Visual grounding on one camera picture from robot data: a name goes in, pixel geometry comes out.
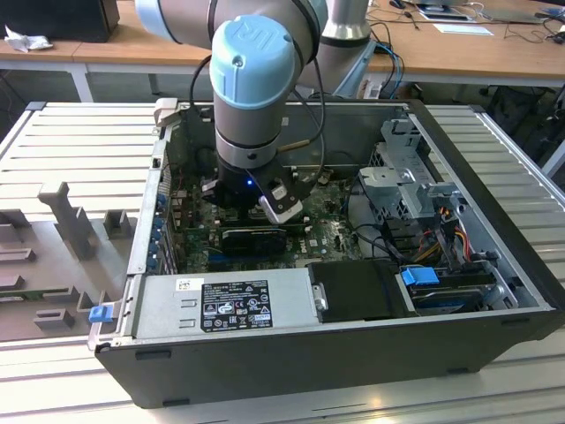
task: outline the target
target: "warning label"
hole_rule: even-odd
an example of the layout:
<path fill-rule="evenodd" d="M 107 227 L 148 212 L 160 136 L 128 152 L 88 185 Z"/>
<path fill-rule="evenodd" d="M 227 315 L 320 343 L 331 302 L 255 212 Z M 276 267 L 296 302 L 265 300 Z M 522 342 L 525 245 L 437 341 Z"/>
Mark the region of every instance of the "warning label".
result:
<path fill-rule="evenodd" d="M 273 315 L 266 280 L 202 285 L 203 331 L 267 327 L 273 327 Z"/>

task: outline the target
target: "blue drive latch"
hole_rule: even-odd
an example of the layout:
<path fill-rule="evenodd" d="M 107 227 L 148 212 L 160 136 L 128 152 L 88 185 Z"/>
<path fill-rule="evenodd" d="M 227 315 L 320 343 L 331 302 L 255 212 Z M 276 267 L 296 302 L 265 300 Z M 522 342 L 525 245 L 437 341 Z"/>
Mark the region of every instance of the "blue drive latch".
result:
<path fill-rule="evenodd" d="M 414 267 L 407 268 L 401 273 L 404 284 L 406 285 L 427 285 L 427 284 L 439 284 L 440 279 L 433 270 L 433 268 L 428 267 Z"/>

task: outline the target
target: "white paper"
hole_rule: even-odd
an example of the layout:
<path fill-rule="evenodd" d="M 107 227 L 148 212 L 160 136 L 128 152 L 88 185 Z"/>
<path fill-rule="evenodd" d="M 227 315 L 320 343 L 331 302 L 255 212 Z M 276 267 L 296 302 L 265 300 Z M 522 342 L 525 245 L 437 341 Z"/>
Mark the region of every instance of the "white paper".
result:
<path fill-rule="evenodd" d="M 27 53 L 29 50 L 49 49 L 53 44 L 49 43 L 47 37 L 42 35 L 23 35 L 12 31 L 8 26 L 6 28 L 6 36 L 4 41 L 7 42 L 14 50 Z"/>
<path fill-rule="evenodd" d="M 493 35 L 493 33 L 482 26 L 449 24 L 433 24 L 433 26 L 444 34 Z"/>

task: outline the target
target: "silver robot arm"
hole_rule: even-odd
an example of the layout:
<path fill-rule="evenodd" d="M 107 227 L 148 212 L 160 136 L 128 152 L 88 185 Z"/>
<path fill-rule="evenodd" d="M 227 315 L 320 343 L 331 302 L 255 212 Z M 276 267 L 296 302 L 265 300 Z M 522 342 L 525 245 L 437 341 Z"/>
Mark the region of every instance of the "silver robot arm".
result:
<path fill-rule="evenodd" d="M 313 85 L 309 64 L 317 57 L 331 92 L 350 96 L 373 53 L 367 1 L 328 5 L 329 21 L 324 0 L 136 0 L 149 32 L 212 50 L 219 163 L 218 179 L 205 189 L 223 186 L 241 208 L 259 199 L 272 223 L 298 214 L 311 190 L 276 159 L 291 89 L 300 78 Z"/>

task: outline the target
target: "yellow wire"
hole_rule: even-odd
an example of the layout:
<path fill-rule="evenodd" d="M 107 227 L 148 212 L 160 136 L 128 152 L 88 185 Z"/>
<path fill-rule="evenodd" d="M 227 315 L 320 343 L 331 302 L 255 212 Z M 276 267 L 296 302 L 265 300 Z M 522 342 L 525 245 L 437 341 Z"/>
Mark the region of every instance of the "yellow wire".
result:
<path fill-rule="evenodd" d="M 425 258 L 427 258 L 428 256 L 430 256 L 433 252 L 435 252 L 436 250 L 438 250 L 438 248 L 440 247 L 439 243 L 436 243 L 435 245 L 433 245 L 432 248 L 430 248 L 427 252 L 423 252 L 416 260 L 415 262 L 420 262 L 422 260 L 424 260 Z"/>

